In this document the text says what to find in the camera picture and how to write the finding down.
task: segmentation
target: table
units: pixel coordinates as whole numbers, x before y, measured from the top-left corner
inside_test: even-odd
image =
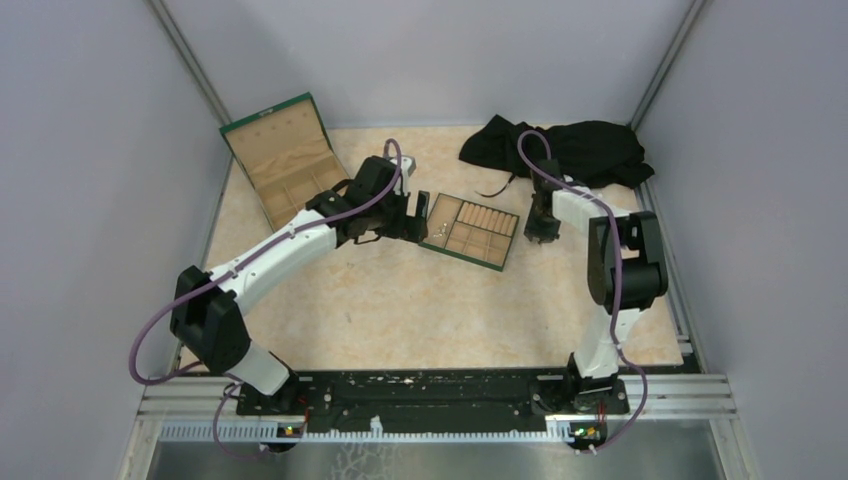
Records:
[[[245,316],[254,341],[296,370],[562,366],[595,307],[586,285],[587,242],[570,226],[537,245],[522,233],[531,182],[457,160],[480,126],[339,129],[328,132],[350,174],[382,152],[388,137],[414,156],[417,190],[450,194],[521,216],[503,272],[417,245],[382,239],[345,244],[272,290]],[[611,185],[607,201],[638,209],[632,190]],[[229,261],[271,234],[257,197],[233,165],[208,267]],[[668,304],[657,299],[624,349],[646,365],[682,363]],[[194,358],[187,350],[185,364]]]

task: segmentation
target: open box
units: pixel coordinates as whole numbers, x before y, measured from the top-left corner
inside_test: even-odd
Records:
[[[309,93],[221,127],[220,131],[275,231],[291,221],[316,194],[349,178],[333,153]]]

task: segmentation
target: gray floor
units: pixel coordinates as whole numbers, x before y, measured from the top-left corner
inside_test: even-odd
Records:
[[[232,446],[255,452],[256,447]],[[261,461],[213,443],[162,443],[150,479],[716,479],[723,478],[707,422],[638,422],[597,457],[564,445],[299,445]]]

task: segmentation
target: white wall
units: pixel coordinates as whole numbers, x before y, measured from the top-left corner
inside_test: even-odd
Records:
[[[845,478],[848,3],[714,2],[640,138],[767,479]]]
[[[328,126],[628,122],[691,0],[171,0],[233,118],[310,90]]]
[[[141,0],[0,2],[0,72],[0,478],[113,478],[226,148]]]

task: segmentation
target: black cloth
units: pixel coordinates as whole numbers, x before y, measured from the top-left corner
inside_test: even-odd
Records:
[[[562,173],[590,188],[611,183],[637,187],[654,174],[654,169],[645,163],[645,149],[633,130],[601,121],[544,129],[524,122],[513,125],[495,115],[482,130],[465,141],[459,159],[528,178],[530,168],[518,156],[518,136],[531,128],[548,140]],[[524,152],[534,161],[546,156],[542,141],[535,136],[524,140]]]

